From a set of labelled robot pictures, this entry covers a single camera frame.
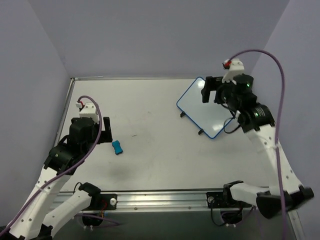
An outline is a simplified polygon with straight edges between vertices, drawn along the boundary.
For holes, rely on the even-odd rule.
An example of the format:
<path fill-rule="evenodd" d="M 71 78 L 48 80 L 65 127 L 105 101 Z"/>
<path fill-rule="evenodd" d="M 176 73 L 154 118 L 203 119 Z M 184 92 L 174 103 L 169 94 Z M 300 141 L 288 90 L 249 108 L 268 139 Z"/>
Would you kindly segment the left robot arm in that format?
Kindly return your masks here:
<path fill-rule="evenodd" d="M 22 214 L 0 228 L 2 240 L 51 240 L 80 211 L 101 206 L 101 190 L 85 182 L 70 198 L 50 210 L 83 157 L 96 144 L 112 142 L 109 117 L 103 118 L 103 124 L 105 129 L 100 130 L 100 123 L 91 118 L 72 118 L 69 134 L 49 151 L 37 183 L 22 207 Z"/>

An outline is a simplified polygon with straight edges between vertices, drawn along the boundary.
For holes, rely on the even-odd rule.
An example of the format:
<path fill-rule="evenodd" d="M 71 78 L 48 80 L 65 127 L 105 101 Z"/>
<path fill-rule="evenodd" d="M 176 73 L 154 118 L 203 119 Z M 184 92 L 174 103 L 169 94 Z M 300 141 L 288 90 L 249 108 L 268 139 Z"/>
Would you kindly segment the blue-framed whiteboard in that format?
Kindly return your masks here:
<path fill-rule="evenodd" d="M 198 134 L 205 134 L 214 139 L 229 125 L 231 113 L 214 102 L 216 92 L 212 91 L 209 102 L 202 102 L 201 90 L 205 86 L 205 79 L 197 77 L 176 102 L 181 110 L 181 117 L 188 117 L 198 128 Z"/>

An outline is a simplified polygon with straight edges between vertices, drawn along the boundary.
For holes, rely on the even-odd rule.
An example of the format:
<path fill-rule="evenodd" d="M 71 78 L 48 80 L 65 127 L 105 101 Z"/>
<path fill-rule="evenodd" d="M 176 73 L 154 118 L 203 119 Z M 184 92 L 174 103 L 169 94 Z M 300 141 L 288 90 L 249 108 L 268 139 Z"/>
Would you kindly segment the blue whiteboard eraser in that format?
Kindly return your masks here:
<path fill-rule="evenodd" d="M 116 155 L 122 154 L 123 153 L 123 149 L 121 147 L 121 144 L 118 140 L 115 140 L 111 143 L 113 149 L 114 149 L 114 153 Z"/>

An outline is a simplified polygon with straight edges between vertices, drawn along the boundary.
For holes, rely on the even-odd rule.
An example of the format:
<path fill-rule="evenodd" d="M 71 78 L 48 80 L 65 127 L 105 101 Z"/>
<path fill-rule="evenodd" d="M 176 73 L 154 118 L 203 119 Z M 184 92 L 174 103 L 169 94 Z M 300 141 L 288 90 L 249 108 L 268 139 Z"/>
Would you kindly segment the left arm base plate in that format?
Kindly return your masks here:
<path fill-rule="evenodd" d="M 117 209 L 118 195 L 115 193 L 103 193 L 100 196 L 98 209 L 101 211 L 113 211 Z"/>

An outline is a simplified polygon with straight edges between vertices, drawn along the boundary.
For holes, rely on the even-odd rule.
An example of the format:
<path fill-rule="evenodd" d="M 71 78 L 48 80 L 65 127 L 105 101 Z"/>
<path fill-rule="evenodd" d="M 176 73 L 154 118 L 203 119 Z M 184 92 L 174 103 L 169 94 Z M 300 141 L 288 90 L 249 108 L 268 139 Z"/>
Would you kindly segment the aluminium front rail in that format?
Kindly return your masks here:
<path fill-rule="evenodd" d="M 223 193 L 224 201 L 227 204 L 225 208 L 208 208 L 206 193 L 204 190 L 187 191 L 133 191 L 133 192 L 107 192 L 101 191 L 97 200 L 94 200 L 90 206 L 80 209 L 81 212 L 98 213 L 101 194 L 117 194 L 117 206 L 115 210 L 104 212 L 131 213 L 137 212 L 186 212 L 205 211 L 206 209 L 226 211 L 238 211 L 239 209 L 249 210 L 255 207 L 267 219 L 278 215 L 281 210 L 281 199 L 278 195 L 271 195 L 268 191 L 259 192 L 257 197 L 250 200 L 232 200 Z"/>

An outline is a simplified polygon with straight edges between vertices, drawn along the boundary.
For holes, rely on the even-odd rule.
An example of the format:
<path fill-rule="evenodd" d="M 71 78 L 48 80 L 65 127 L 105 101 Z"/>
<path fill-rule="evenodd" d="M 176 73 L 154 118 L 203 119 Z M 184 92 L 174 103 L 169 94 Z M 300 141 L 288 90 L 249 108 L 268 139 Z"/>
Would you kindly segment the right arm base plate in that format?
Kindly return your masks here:
<path fill-rule="evenodd" d="M 209 191 L 206 193 L 207 207 L 213 209 L 226 208 L 227 203 L 224 200 L 222 191 Z"/>

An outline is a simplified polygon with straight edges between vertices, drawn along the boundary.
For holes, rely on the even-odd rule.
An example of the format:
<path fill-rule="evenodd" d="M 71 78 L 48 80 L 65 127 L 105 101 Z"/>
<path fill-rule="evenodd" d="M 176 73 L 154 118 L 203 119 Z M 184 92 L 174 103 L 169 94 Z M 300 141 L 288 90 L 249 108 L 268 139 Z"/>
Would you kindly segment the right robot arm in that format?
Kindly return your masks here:
<path fill-rule="evenodd" d="M 214 102 L 230 111 L 243 133 L 255 147 L 268 185 L 258 187 L 236 180 L 224 184 L 222 200 L 227 206 L 243 202 L 258 208 L 271 219 L 282 212 L 296 210 L 314 198 L 311 187 L 303 186 L 276 141 L 276 122 L 269 108 L 257 101 L 252 91 L 253 77 L 239 74 L 232 81 L 207 76 L 201 90 L 202 102 L 208 103 L 211 92 Z"/>

